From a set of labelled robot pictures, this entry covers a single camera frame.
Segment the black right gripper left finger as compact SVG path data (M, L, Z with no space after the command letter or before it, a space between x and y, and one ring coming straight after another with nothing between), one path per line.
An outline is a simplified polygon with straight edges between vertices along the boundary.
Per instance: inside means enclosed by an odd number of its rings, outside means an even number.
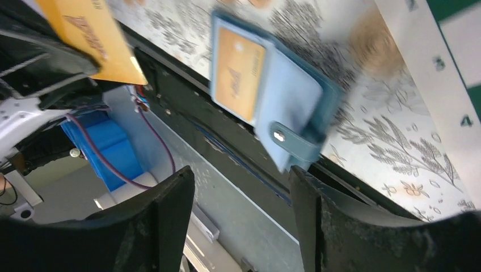
M1 219L2 271L179 271L195 195L186 166L83 220Z

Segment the blue card holder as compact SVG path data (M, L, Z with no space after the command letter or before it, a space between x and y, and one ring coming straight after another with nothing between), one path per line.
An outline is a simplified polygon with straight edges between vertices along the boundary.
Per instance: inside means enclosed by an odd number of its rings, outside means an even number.
M217 35L221 27L266 49L251 122L239 118L213 98ZM209 91L212 100L253 127L280 172L294 165L308 169L320 157L328 127L341 104L341 89L273 34L220 8L211 14L211 46Z

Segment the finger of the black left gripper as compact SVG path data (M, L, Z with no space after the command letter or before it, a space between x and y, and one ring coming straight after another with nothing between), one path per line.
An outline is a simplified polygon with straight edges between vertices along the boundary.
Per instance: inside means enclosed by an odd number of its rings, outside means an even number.
M39 97L93 76L100 65L66 44L30 7L1 8L1 99Z

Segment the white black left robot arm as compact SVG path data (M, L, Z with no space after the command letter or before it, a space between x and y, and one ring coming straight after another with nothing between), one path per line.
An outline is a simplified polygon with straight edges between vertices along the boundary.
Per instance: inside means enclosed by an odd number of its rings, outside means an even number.
M1 158L66 110L41 97L93 76L100 65L62 42L33 2L1 1Z

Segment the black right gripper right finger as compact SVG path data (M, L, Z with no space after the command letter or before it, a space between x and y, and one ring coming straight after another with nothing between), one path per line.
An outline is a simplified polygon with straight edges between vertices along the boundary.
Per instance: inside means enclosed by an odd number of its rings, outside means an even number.
M426 223L366 205L305 170L289 174L305 271L479 271L480 212Z

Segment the orange credit card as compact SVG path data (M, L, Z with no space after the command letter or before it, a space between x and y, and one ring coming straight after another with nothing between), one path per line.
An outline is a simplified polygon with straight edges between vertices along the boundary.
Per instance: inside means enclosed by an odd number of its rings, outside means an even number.
M221 27L213 98L246 122L254 119L266 49L260 44Z
M147 80L105 1L36 2L59 38L100 65L92 78L135 85Z

